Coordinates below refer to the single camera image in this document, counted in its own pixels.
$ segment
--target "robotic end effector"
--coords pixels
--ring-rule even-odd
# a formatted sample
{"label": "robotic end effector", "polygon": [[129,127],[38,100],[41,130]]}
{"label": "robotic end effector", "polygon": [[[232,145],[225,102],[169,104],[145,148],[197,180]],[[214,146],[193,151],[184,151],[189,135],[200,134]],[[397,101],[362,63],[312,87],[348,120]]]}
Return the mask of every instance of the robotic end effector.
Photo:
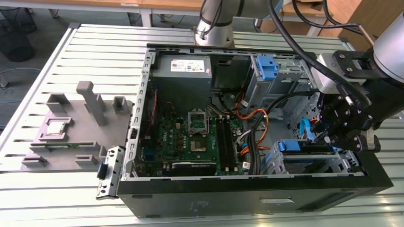
{"label": "robotic end effector", "polygon": [[320,133],[316,141],[325,139],[334,147],[356,152],[380,151],[373,131],[382,121],[404,110],[404,14],[398,16],[366,52],[336,51],[332,58],[320,56],[324,65],[336,65],[338,72],[366,95],[365,108],[348,103],[321,83],[324,75],[313,71],[318,90],[322,91],[317,107],[320,120],[312,131]]}

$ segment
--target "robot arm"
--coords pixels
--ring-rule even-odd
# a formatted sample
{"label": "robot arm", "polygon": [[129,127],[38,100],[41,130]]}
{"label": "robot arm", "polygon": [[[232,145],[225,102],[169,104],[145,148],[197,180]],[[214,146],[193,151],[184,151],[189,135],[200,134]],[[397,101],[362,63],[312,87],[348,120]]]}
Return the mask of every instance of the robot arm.
{"label": "robot arm", "polygon": [[[233,17],[262,18],[269,14],[270,0],[205,0],[200,22],[194,29],[194,41],[200,46],[230,46],[233,44]],[[284,1],[272,0],[278,11]]]}

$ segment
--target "white label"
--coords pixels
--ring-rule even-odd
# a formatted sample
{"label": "white label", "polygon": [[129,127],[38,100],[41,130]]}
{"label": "white label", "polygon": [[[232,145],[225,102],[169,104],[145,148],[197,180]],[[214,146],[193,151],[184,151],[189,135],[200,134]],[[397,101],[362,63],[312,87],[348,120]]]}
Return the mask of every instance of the white label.
{"label": "white label", "polygon": [[204,72],[202,60],[172,60],[172,72]]}
{"label": "white label", "polygon": [[121,3],[120,5],[121,6],[134,6],[134,7],[138,7],[138,4]]}
{"label": "white label", "polygon": [[246,107],[248,106],[248,102],[245,102],[242,99],[241,99],[241,105],[244,106],[244,107]]}
{"label": "white label", "polygon": [[242,162],[242,168],[249,169],[250,164],[248,162]]}
{"label": "white label", "polygon": [[260,200],[262,204],[270,203],[294,203],[290,199],[262,199]]}

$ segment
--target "aluminum workbench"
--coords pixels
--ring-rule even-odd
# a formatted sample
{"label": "aluminum workbench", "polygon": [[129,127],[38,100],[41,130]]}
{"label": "aluminum workbench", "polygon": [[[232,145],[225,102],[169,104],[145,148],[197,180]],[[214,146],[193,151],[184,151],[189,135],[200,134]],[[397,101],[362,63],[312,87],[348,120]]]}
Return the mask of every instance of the aluminum workbench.
{"label": "aluminum workbench", "polygon": [[[296,36],[316,54],[349,49],[338,39]],[[81,100],[76,83],[89,80],[104,100],[136,100],[146,43],[193,44],[185,29],[81,25],[69,28],[0,137],[0,171],[18,171],[29,141],[44,120],[49,93]],[[289,50],[278,35],[234,32],[236,47]],[[404,226],[404,121],[388,119],[376,131],[377,154],[393,188],[358,197],[324,212],[205,218],[137,219],[121,200],[94,200],[94,173],[0,174],[0,226]]]}

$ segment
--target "metal bracket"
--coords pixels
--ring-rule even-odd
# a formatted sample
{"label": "metal bracket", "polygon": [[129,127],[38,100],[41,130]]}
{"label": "metal bracket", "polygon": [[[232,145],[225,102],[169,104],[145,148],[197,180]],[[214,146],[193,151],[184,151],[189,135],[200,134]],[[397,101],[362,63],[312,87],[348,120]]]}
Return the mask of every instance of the metal bracket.
{"label": "metal bracket", "polygon": [[118,176],[122,165],[125,148],[113,147],[106,152],[105,162],[100,165],[97,178],[100,179],[96,199],[117,199]]}

